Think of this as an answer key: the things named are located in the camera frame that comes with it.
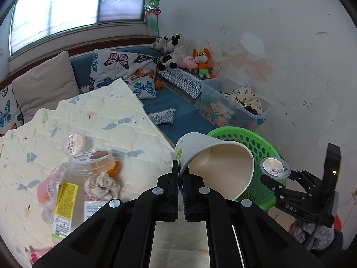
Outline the grey gloved right hand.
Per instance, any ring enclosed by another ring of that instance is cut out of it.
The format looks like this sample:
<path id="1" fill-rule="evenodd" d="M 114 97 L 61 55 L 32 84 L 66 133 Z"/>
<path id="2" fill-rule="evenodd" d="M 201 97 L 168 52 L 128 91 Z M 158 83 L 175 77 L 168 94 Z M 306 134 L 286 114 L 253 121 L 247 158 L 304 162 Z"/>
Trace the grey gloved right hand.
<path id="1" fill-rule="evenodd" d="M 311 250 L 324 250 L 333 243 L 335 238 L 334 226 L 328 228 L 301 220 L 295 220 L 291 224 L 289 233 L 295 240 Z"/>

